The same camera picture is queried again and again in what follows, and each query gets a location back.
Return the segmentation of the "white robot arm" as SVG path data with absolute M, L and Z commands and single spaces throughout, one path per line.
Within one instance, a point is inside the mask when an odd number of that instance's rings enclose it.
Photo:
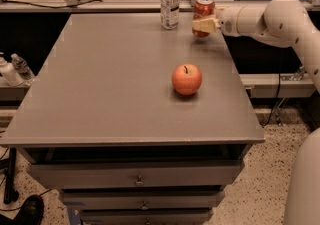
M 195 19 L 192 28 L 226 36 L 249 36 L 275 47 L 291 47 L 320 92 L 320 32 L 299 0 L 233 3 Z M 294 161 L 283 225 L 320 225 L 320 128 L 304 140 Z

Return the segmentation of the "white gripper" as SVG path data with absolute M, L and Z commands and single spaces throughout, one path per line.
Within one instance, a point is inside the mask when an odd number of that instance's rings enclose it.
M 204 33 L 214 33 L 220 27 L 225 36 L 238 37 L 237 21 L 240 11 L 240 6 L 218 8 L 216 10 L 218 19 L 214 16 L 194 19 L 192 29 Z

